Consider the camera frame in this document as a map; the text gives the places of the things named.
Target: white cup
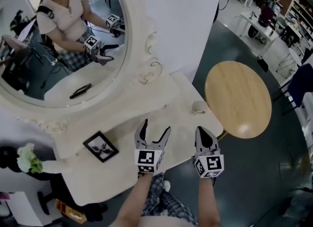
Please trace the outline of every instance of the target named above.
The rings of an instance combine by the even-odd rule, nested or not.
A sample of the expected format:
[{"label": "white cup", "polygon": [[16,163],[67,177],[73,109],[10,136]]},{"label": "white cup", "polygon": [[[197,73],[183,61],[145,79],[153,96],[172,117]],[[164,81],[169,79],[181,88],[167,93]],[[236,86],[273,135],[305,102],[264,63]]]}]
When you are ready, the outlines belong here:
[{"label": "white cup", "polygon": [[207,104],[205,101],[195,101],[192,104],[191,110],[193,115],[204,114],[207,112]]}]

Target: mirror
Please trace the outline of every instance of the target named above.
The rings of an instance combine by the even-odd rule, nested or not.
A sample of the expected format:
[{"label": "mirror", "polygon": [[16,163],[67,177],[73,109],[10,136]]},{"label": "mirror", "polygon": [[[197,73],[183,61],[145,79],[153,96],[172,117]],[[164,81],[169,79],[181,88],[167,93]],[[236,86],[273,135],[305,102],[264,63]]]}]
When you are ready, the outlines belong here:
[{"label": "mirror", "polygon": [[0,0],[0,85],[43,107],[85,102],[118,75],[126,29],[120,0]]}]

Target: potted plant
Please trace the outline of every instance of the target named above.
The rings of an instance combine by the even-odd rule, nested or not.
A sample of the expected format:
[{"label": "potted plant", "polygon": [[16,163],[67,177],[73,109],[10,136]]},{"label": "potted plant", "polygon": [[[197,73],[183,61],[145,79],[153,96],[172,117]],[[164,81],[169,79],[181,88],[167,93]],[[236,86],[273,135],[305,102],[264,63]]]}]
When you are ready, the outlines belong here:
[{"label": "potted plant", "polygon": [[34,154],[34,146],[33,143],[28,143],[17,151],[19,155],[17,163],[23,172],[45,172],[52,174],[68,172],[69,166],[64,159],[58,161],[40,161]]}]

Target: blue chair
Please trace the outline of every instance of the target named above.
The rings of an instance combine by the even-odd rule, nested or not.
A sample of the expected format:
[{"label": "blue chair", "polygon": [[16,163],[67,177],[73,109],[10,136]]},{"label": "blue chair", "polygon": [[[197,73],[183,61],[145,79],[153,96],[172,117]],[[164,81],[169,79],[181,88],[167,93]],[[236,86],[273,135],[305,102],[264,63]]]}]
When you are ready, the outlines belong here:
[{"label": "blue chair", "polygon": [[313,92],[313,68],[310,64],[302,65],[296,71],[296,73],[293,75],[292,79],[288,83],[287,90],[281,93],[278,97],[276,97],[274,99],[274,102],[287,92],[293,99],[293,101],[291,101],[290,103],[294,102],[296,106],[290,110],[283,112],[282,115],[285,115],[293,111],[295,108],[300,107],[304,94],[307,92]]}]

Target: white flower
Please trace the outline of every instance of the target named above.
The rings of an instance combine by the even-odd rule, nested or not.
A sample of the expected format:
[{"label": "white flower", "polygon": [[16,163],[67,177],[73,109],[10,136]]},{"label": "white flower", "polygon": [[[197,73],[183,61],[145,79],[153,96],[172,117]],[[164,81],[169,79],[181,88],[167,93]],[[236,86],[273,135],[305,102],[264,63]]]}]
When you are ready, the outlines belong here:
[{"label": "white flower", "polygon": [[18,166],[21,171],[27,173],[31,167],[29,159],[24,159],[23,157],[17,158]]},{"label": "white flower", "polygon": [[17,163],[20,170],[25,173],[31,168],[30,160],[36,157],[33,152],[34,146],[33,143],[28,143],[24,147],[18,148],[18,155],[20,157],[17,158]]}]

